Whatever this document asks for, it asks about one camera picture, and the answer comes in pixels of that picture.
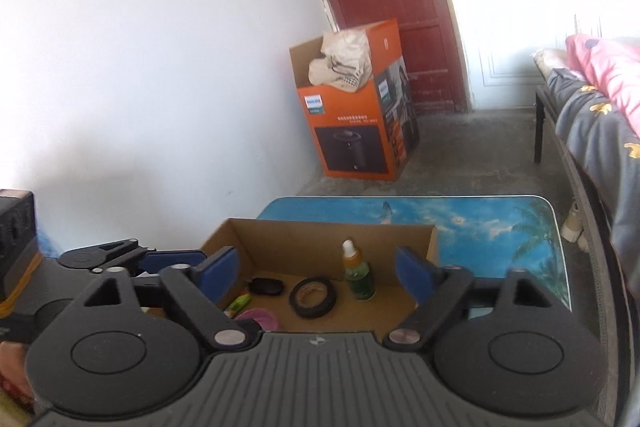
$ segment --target product image on box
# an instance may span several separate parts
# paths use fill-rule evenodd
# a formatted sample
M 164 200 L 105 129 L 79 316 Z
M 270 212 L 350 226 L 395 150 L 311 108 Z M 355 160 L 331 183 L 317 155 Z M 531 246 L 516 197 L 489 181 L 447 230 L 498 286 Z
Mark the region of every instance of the product image on box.
M 393 101 L 392 105 L 383 106 L 387 108 L 385 131 L 393 148 L 396 165 L 399 166 L 420 141 L 404 58 L 396 60 L 380 73 L 376 81 L 379 79 L 381 80 L 377 85 L 380 103 L 385 104 L 385 97 Z
M 387 172 L 378 127 L 316 127 L 316 136 L 332 171 Z
M 386 68 L 382 73 L 377 74 L 374 77 L 376 83 L 376 92 L 378 99 L 380 100 L 380 107 L 383 112 L 393 108 L 398 102 L 398 90 L 400 87 L 399 82 L 392 76 L 391 68 Z

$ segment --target pink pillow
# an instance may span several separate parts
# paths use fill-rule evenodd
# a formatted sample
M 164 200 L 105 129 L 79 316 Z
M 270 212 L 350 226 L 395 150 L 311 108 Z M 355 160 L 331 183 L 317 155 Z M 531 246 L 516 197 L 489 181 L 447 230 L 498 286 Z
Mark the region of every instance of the pink pillow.
M 607 95 L 640 136 L 640 48 L 589 35 L 566 40 L 567 63 Z

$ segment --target dropper bottle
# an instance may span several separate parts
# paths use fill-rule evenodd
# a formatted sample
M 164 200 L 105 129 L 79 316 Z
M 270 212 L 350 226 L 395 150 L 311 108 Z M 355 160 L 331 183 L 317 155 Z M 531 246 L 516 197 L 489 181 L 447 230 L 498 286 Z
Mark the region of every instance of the dropper bottle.
M 351 293 L 358 301 L 368 301 L 376 293 L 369 263 L 362 260 L 362 254 L 353 246 L 351 239 L 342 244 L 342 251 L 344 279 Z

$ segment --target black electrical tape roll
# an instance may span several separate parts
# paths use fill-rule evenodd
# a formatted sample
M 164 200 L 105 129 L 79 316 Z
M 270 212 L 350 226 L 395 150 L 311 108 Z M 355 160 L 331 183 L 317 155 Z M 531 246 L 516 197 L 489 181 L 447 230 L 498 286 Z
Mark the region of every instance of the black electrical tape roll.
M 308 293 L 322 291 L 326 293 L 322 302 L 316 306 L 305 306 L 302 299 Z M 303 319 L 317 319 L 330 312 L 335 306 L 335 288 L 332 282 L 325 277 L 310 277 L 294 286 L 289 294 L 289 304 L 296 315 Z

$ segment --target table top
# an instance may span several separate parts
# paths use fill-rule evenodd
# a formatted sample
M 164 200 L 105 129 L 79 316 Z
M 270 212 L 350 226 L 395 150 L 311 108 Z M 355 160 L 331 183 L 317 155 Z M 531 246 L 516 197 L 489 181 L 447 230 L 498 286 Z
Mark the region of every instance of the table top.
M 556 216 L 538 196 L 296 196 L 271 201 L 258 219 L 435 225 L 441 265 L 478 277 L 524 268 L 571 307 Z

